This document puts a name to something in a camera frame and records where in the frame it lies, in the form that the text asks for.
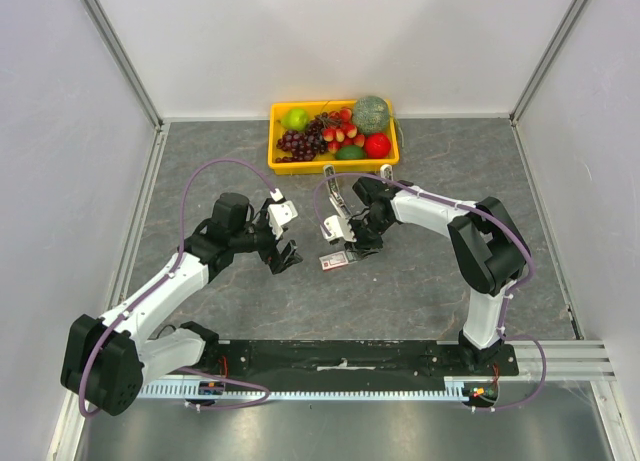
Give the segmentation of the red white staple box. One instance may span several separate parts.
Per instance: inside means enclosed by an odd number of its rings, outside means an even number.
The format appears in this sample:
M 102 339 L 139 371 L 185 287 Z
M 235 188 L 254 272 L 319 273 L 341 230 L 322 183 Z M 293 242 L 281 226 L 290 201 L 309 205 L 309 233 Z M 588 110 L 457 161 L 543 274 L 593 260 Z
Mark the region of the red white staple box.
M 362 256 L 354 251 L 338 251 L 319 258 L 323 271 L 330 271 L 348 266 L 362 259 Z

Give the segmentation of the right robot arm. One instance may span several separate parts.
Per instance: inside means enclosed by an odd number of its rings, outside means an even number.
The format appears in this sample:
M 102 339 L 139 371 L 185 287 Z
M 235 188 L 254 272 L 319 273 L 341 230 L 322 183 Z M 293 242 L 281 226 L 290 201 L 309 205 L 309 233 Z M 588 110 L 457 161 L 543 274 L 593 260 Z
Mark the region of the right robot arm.
M 530 249 L 502 202 L 494 197 L 454 200 L 372 175 L 360 177 L 352 189 L 365 206 L 363 216 L 349 220 L 350 244 L 356 250 L 381 249 L 383 234 L 395 224 L 419 226 L 449 239 L 470 288 L 458 362 L 469 374 L 483 373 L 504 344 L 512 292 L 535 272 Z

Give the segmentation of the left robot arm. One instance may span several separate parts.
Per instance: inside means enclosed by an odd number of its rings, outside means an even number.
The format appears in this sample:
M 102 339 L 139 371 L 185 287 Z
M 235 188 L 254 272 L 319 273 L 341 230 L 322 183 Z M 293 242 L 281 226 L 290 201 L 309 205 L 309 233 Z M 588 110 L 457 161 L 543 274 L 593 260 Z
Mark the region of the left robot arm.
M 279 274 L 301 262 L 294 242 L 278 246 L 297 216 L 294 203 L 273 192 L 259 210 L 238 193 L 224 193 L 210 217 L 187 236 L 166 265 L 133 295 L 98 317 L 71 325 L 60 383 L 82 406 L 116 416 L 143 387 L 183 367 L 208 374 L 219 363 L 215 332 L 186 322 L 154 338 L 160 324 L 211 283 L 238 254 L 255 253 Z

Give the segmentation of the green white stapler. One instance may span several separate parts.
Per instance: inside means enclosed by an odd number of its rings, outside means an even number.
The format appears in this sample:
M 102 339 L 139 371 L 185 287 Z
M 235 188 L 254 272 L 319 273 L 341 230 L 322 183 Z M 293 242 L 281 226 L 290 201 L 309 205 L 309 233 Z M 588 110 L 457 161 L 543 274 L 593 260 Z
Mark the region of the green white stapler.
M 323 173 L 329 192 L 329 200 L 332 206 L 337 211 L 339 216 L 344 219 L 350 219 L 353 216 L 353 213 L 351 212 L 341 195 L 337 179 L 335 178 L 336 170 L 334 166 L 332 164 L 326 164 L 323 167 Z

